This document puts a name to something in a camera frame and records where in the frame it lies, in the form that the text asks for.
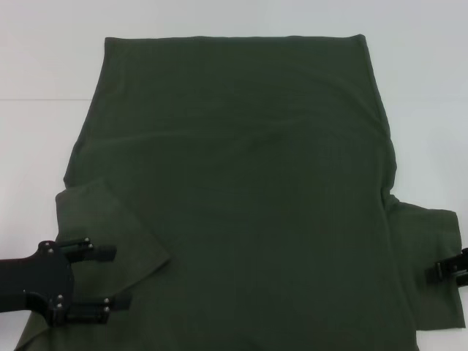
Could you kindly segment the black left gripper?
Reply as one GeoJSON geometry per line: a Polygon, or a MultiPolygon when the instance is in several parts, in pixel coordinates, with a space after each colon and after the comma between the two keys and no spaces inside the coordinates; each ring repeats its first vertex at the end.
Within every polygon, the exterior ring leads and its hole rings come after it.
{"type": "Polygon", "coordinates": [[[114,245],[95,246],[89,237],[71,241],[42,241],[33,255],[1,261],[1,312],[32,311],[49,326],[106,324],[112,312],[130,308],[132,296],[87,298],[72,301],[71,263],[112,262],[114,245]]]}

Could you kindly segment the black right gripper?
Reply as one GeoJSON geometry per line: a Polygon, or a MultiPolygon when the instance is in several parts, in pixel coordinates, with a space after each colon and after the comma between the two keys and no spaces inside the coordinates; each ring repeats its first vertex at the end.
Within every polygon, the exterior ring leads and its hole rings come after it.
{"type": "Polygon", "coordinates": [[[467,286],[467,248],[426,269],[427,282],[443,282],[450,278],[454,278],[458,286],[467,286]]]}

